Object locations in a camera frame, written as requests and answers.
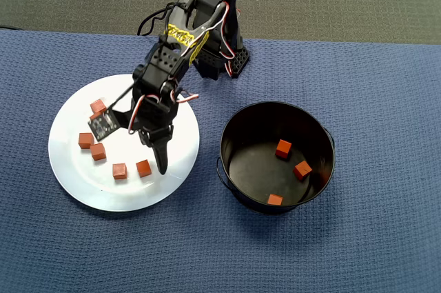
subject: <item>black pot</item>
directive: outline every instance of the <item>black pot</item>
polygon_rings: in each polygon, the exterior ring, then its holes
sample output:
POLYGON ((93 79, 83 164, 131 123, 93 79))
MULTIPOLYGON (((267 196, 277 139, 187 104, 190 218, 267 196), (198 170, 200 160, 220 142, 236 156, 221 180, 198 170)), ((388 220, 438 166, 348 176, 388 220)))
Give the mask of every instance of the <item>black pot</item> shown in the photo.
POLYGON ((334 171, 335 145, 330 133, 303 109, 281 102, 262 102, 239 110, 225 126, 220 158, 225 187, 245 206, 264 214, 293 210, 318 196, 334 171), (292 144, 287 160, 276 157, 280 139, 292 144), (312 172, 303 181, 293 173, 306 160, 312 172), (282 205, 267 204, 270 194, 282 205))

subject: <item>white wire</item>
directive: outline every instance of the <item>white wire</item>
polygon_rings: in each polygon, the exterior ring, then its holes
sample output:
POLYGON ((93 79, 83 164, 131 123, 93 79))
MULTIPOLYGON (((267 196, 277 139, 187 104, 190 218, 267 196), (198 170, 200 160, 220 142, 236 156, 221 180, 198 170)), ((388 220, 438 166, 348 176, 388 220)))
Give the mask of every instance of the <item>white wire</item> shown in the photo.
MULTIPOLYGON (((141 95, 138 99, 138 102, 136 103, 136 106, 134 106, 133 108, 132 117, 130 117, 129 126, 127 128, 129 134, 134 134, 136 132, 136 131, 132 131, 132 126, 133 126, 133 122, 135 121, 136 114, 138 113, 139 106, 141 105, 141 102, 143 101, 144 97, 146 97, 144 94, 141 95)), ((147 95, 147 98, 152 98, 155 99, 156 102, 159 102, 159 98, 154 94, 147 95)))
POLYGON ((232 76, 232 74, 231 74, 231 72, 229 71, 229 68, 228 68, 228 65, 227 65, 227 62, 225 62, 224 63, 225 64, 225 70, 227 71, 227 73, 228 73, 228 76, 232 76))
POLYGON ((224 13, 224 15, 223 15, 223 17, 222 17, 222 19, 218 22, 218 23, 216 23, 216 24, 214 24, 212 27, 210 27, 210 28, 208 28, 208 29, 206 29, 204 32, 202 32, 200 35, 198 35, 189 45, 188 45, 188 47, 183 51, 183 53, 181 54, 181 56, 183 57, 185 54, 187 54, 187 52, 189 51, 189 49, 193 46, 193 44, 196 42, 196 41, 198 41, 205 33, 207 33, 208 31, 210 31, 210 30, 213 30, 214 28, 216 28, 219 24, 221 24, 222 23, 222 25, 223 25, 223 22, 225 21, 225 17, 227 17, 227 14, 228 14, 228 10, 229 10, 229 5, 228 5, 228 3, 226 3, 225 1, 224 1, 224 3, 226 4, 226 6, 225 6, 225 13, 224 13))
MULTIPOLYGON (((225 4, 227 5, 227 12, 228 12, 228 10, 229 10, 229 4, 227 3, 227 2, 225 2, 225 4)), ((234 54, 234 52, 233 52, 233 50, 231 49, 231 47, 228 45, 228 43, 227 43, 227 41, 225 40, 225 37, 224 37, 224 35, 223 35, 223 27, 224 27, 224 24, 225 24, 225 20, 223 20, 223 22, 222 22, 222 26, 220 27, 220 37, 222 38, 222 41, 223 41, 223 43, 225 44, 225 47, 229 50, 229 52, 232 54, 230 57, 228 57, 226 54, 224 54, 224 53, 222 53, 222 52, 220 52, 220 54, 223 56, 223 57, 225 57, 226 59, 228 59, 228 60, 232 60, 232 59, 234 59, 235 57, 236 57, 236 55, 234 54)))
POLYGON ((145 95, 141 95, 138 99, 138 102, 136 103, 136 106, 133 108, 132 117, 130 117, 129 127, 127 128, 127 131, 129 134, 134 134, 135 131, 132 131, 133 122, 135 120, 136 113, 138 112, 139 106, 141 104, 141 101, 144 99, 145 95))

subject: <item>orange block in pot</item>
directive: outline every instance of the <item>orange block in pot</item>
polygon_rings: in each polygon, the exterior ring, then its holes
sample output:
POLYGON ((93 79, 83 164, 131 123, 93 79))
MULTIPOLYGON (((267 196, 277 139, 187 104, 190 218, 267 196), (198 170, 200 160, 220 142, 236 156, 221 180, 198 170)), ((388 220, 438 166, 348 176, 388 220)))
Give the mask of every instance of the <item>orange block in pot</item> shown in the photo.
POLYGON ((127 167, 125 166, 125 163, 118 163, 113 165, 113 178, 115 179, 127 178, 127 167))
POLYGON ((105 107, 104 103, 100 99, 96 100, 94 103, 91 103, 90 107, 91 107, 92 111, 94 112, 94 114, 96 114, 97 112, 99 112, 100 114, 103 114, 105 112, 105 110, 107 109, 105 107))
POLYGON ((152 174, 152 169, 150 168, 148 160, 138 162, 136 164, 136 169, 138 169, 138 173, 141 178, 152 174))
POLYGON ((270 194, 268 198, 269 205, 281 205, 283 198, 277 194, 270 194))
POLYGON ((281 139, 277 145, 276 156, 287 159, 290 151, 291 143, 281 139))
POLYGON ((294 168, 294 174, 298 178, 299 181, 302 181, 305 179, 305 177, 310 174, 312 171, 311 167, 309 166, 308 162, 302 161, 296 167, 294 168))
POLYGON ((78 144, 84 150, 90 148, 95 142, 94 135, 92 133, 80 133, 80 137, 78 138, 78 144))
POLYGON ((95 161, 105 159, 105 149, 102 143, 90 146, 90 152, 95 161))

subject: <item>wire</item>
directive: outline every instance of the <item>wire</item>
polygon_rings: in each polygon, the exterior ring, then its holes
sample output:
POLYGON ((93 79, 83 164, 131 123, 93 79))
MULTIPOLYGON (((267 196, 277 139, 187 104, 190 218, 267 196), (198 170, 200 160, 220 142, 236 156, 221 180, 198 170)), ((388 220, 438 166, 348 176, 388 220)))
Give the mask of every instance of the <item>wire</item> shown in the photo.
POLYGON ((197 99, 197 98, 199 98, 199 94, 193 94, 193 95, 186 97, 182 100, 178 100, 177 103, 184 103, 184 102, 188 102, 188 101, 191 101, 191 100, 197 99))
POLYGON ((136 113, 138 112, 139 106, 141 105, 142 100, 144 100, 145 95, 141 95, 138 99, 138 102, 136 103, 136 106, 134 106, 133 108, 133 113, 132 113, 132 117, 130 117, 130 122, 129 122, 129 126, 127 128, 127 131, 129 132, 129 134, 134 134, 136 131, 132 131, 132 126, 133 126, 133 122, 135 120, 136 117, 136 113))
MULTIPOLYGON (((228 4, 228 2, 225 2, 225 4, 227 5, 227 11, 228 11, 228 10, 229 10, 229 4, 228 4)), ((232 48, 228 45, 227 41, 225 40, 225 37, 224 37, 224 35, 223 35, 223 29, 224 29, 224 26, 225 26, 225 20, 223 20, 223 22, 222 22, 222 26, 220 27, 220 35, 221 35, 220 37, 222 38, 223 43, 225 44, 225 46, 227 47, 227 49, 229 50, 229 52, 232 54, 232 56, 231 56, 231 57, 228 57, 226 54, 224 54, 224 53, 222 53, 222 52, 220 52, 220 53, 221 53, 222 56, 225 57, 226 59, 228 59, 228 60, 232 60, 232 59, 234 59, 234 57, 236 57, 236 55, 234 54, 232 48)))
POLYGON ((216 24, 214 24, 212 27, 210 27, 210 28, 208 28, 208 29, 206 29, 204 32, 202 32, 200 35, 198 35, 189 45, 188 45, 188 47, 183 51, 183 53, 181 54, 181 56, 183 57, 185 54, 187 54, 187 52, 188 52, 188 50, 193 46, 193 44, 196 42, 196 41, 198 41, 205 33, 207 33, 208 31, 211 31, 211 30, 213 30, 214 28, 216 28, 220 23, 223 23, 224 22, 224 20, 225 20, 225 17, 227 17, 227 14, 228 14, 228 10, 229 10, 229 5, 228 5, 228 3, 226 2, 226 1, 223 1, 225 4, 226 4, 226 6, 225 6, 225 13, 223 14, 223 16, 222 16, 222 19, 218 22, 218 23, 216 23, 216 24))
POLYGON ((127 127, 127 131, 129 132, 129 134, 134 134, 136 131, 132 130, 132 126, 133 123, 135 122, 135 117, 136 114, 138 113, 138 109, 141 106, 141 103, 143 102, 144 98, 150 98, 150 99, 155 99, 157 103, 159 103, 159 97, 155 94, 149 94, 149 95, 141 95, 138 99, 138 102, 136 103, 136 106, 134 106, 133 108, 133 113, 132 113, 132 117, 130 117, 130 122, 129 122, 129 126, 127 127))
POLYGON ((15 26, 4 26, 2 24, 0 24, 0 29, 23 31, 23 29, 16 28, 15 26))
POLYGON ((232 72, 229 70, 229 67, 228 67, 228 65, 227 65, 227 62, 225 62, 224 63, 225 64, 225 70, 227 71, 227 73, 228 73, 228 76, 232 76, 232 72))
POLYGON ((191 101, 193 99, 199 98, 199 94, 189 93, 186 90, 183 90, 182 92, 188 94, 188 97, 186 97, 186 98, 184 98, 182 100, 176 101, 177 103, 184 103, 184 102, 188 102, 188 101, 191 101))
POLYGON ((175 3, 175 2, 169 2, 169 3, 166 5, 165 8, 160 9, 160 10, 157 10, 156 12, 154 12, 154 13, 150 14, 149 16, 147 16, 147 17, 141 22, 141 24, 139 25, 138 32, 137 32, 136 34, 137 34, 138 36, 141 35, 141 31, 142 31, 144 25, 145 25, 145 24, 146 24, 146 23, 147 23, 147 22, 153 17, 152 24, 150 25, 150 30, 149 30, 149 32, 144 33, 143 36, 148 36, 149 34, 151 34, 152 31, 153 31, 154 22, 155 22, 156 20, 162 21, 162 20, 165 18, 165 16, 167 15, 168 10, 172 9, 172 8, 174 7, 174 5, 176 5, 176 4, 177 4, 177 3, 175 3), (161 17, 159 17, 159 18, 156 17, 156 16, 159 15, 160 13, 163 13, 163 16, 161 16, 161 17))

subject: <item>robotic arm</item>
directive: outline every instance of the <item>robotic arm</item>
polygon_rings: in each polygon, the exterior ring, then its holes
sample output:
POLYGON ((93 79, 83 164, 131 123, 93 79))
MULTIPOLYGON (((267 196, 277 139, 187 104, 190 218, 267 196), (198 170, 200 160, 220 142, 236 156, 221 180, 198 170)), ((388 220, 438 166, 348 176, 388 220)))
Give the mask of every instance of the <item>robotic arm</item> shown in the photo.
POLYGON ((167 171, 167 143, 173 135, 181 79, 192 63, 202 77, 221 72, 237 78, 249 60, 236 17, 236 0, 179 0, 167 16, 164 34, 133 72, 133 84, 97 118, 89 122, 98 141, 119 128, 138 132, 143 145, 153 148, 159 172, 167 171), (193 28, 191 13, 196 12, 193 28), (132 91, 127 112, 114 105, 132 91))

